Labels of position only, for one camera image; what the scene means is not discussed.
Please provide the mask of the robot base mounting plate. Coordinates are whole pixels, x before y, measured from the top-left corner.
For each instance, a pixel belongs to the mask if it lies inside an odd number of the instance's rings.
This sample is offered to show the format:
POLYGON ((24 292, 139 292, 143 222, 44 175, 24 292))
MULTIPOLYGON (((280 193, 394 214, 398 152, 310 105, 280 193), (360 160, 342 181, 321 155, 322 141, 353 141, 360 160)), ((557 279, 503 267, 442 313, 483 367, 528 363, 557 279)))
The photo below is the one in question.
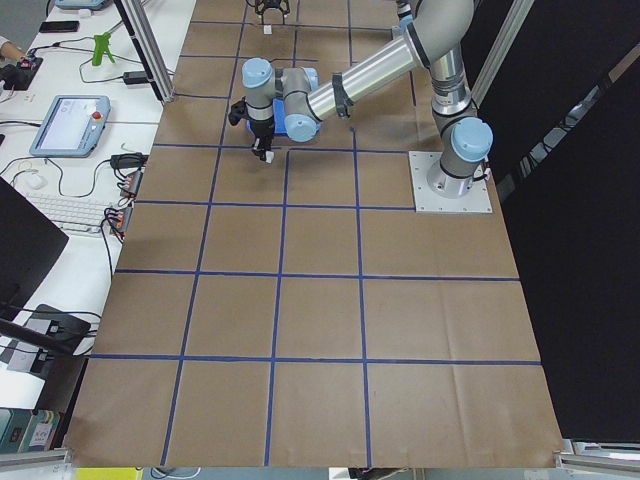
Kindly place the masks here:
POLYGON ((467 179, 447 175, 440 165, 441 152, 408 152, 413 198, 417 213, 492 214, 487 181, 475 181, 482 166, 467 179))

